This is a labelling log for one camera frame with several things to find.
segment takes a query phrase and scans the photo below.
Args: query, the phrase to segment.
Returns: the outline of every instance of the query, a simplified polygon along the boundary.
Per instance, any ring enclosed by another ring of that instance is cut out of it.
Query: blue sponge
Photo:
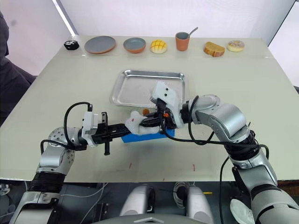
[[[174,137],[175,131],[174,129],[167,129],[167,133]],[[121,139],[124,143],[134,142],[134,141],[146,141],[151,139],[162,139],[167,138],[164,134],[156,133],[156,134],[143,134],[143,135],[136,135],[136,134],[128,134],[123,136]]]

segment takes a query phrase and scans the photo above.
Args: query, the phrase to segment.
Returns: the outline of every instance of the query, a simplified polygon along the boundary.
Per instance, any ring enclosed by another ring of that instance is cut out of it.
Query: bread
[[[245,44],[242,41],[230,41],[228,42],[228,50],[232,52],[243,51]]]
[[[162,54],[167,50],[167,43],[162,40],[154,40],[150,45],[151,52]]]
[[[205,44],[204,52],[208,55],[212,55],[213,57],[220,57],[224,54],[225,48],[215,43],[207,42]]]

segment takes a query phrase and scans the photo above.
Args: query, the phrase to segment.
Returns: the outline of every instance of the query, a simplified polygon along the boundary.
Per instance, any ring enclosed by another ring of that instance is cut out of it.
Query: white wall
[[[268,44],[294,0],[61,0],[80,35],[255,37]]]
[[[290,81],[299,86],[299,2],[296,2],[269,46]]]
[[[38,75],[70,33],[51,0],[2,0],[1,12],[9,26],[9,58]]]

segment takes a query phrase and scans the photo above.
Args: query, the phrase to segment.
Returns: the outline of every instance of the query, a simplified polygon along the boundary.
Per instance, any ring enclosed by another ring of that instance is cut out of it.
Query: white cloth
[[[239,224],[255,224],[252,211],[243,202],[232,199],[230,211]]]
[[[160,127],[143,127],[139,124],[146,119],[146,117],[140,115],[138,111],[132,111],[131,117],[126,120],[125,126],[129,129],[132,134],[155,134],[159,131]]]

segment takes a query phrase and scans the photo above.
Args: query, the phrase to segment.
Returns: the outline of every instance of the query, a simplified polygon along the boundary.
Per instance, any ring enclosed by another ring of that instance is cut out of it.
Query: orange food item
[[[204,52],[208,55],[212,55],[213,57],[220,57],[224,54],[225,48],[215,43],[207,42],[205,44]]]
[[[147,109],[147,108],[145,108],[143,111],[142,111],[142,114],[145,116],[145,115],[147,115],[147,114],[149,114],[150,113],[150,110],[149,109]]]

